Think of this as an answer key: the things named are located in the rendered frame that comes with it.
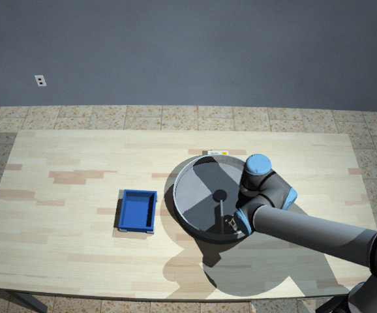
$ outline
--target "round gray tray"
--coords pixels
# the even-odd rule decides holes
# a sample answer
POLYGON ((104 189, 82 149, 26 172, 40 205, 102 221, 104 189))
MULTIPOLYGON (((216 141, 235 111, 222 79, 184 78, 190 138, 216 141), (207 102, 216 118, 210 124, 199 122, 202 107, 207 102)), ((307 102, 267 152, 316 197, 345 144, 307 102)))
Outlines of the round gray tray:
POLYGON ((244 163, 234 156, 206 155, 179 172, 173 188, 174 209, 189 234, 212 243, 233 243, 245 237, 230 222, 237 210, 244 163), (222 216, 220 202, 213 199, 213 194, 216 198, 225 193, 222 216))

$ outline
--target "electrical outlet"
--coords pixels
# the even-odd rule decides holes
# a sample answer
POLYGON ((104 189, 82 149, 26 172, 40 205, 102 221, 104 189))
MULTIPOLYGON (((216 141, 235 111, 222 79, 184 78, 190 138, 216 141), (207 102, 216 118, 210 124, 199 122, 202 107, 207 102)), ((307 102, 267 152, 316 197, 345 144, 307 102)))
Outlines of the electrical outlet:
POLYGON ((35 75, 35 80, 37 81, 39 87, 46 86, 45 78, 43 75, 35 75))

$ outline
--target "blue joint cap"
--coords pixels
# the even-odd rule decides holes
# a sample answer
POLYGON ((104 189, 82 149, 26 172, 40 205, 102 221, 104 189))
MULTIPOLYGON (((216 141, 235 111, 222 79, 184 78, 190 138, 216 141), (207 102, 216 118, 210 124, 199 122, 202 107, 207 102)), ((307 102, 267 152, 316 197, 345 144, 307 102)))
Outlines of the blue joint cap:
POLYGON ((249 236, 250 234, 252 234, 252 229, 248 222, 248 219, 241 210, 238 209, 235 212, 234 220, 238 229, 241 230, 245 235, 249 236))
POLYGON ((244 169, 251 175, 263 175, 271 169, 271 161, 265 155, 251 155, 245 162, 244 169))
POLYGON ((297 199, 297 191, 293 189, 293 187, 290 189, 290 192, 287 195, 286 201, 284 201, 284 204, 282 205, 282 210, 288 210, 293 202, 297 199))

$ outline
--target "blue box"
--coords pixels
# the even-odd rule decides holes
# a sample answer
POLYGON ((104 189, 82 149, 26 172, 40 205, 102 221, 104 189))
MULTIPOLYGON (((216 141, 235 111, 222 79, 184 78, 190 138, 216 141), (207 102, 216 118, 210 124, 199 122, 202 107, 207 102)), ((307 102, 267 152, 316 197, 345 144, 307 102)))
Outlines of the blue box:
POLYGON ((119 230, 154 233, 156 202, 156 191, 125 189, 119 230))

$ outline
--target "wood plank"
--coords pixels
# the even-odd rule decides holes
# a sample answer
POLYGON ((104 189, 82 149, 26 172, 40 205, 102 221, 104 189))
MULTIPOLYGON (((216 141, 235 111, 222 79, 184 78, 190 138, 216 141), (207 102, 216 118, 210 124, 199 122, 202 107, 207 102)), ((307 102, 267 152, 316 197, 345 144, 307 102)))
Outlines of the wood plank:
POLYGON ((237 245, 187 235, 173 217, 172 185, 206 150, 264 154, 299 194, 291 211, 376 230, 346 134, 21 130, 0 183, 0 288, 230 300, 348 293, 370 276, 260 233, 237 245), (154 235, 116 228, 124 189, 157 191, 154 235))

